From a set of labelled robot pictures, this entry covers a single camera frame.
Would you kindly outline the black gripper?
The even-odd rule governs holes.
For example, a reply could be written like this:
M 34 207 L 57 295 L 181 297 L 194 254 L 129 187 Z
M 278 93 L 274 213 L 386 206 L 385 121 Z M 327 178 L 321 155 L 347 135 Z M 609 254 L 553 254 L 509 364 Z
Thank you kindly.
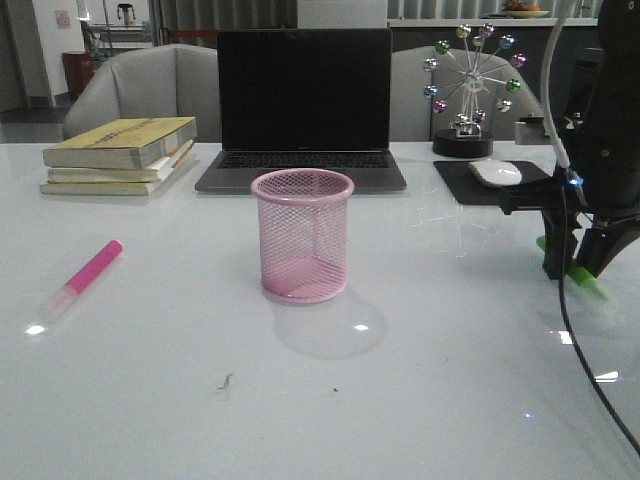
M 506 187 L 505 214 L 542 211 L 543 270 L 550 279 L 568 272 L 577 246 L 576 214 L 589 213 L 577 262 L 598 277 L 639 239 L 639 4 L 605 1 L 598 17 L 604 57 L 581 123 L 561 137 L 550 106 L 550 76 L 561 31 L 573 7 L 562 4 L 549 35 L 540 71 L 543 125 L 556 158 L 553 176 L 527 186 Z

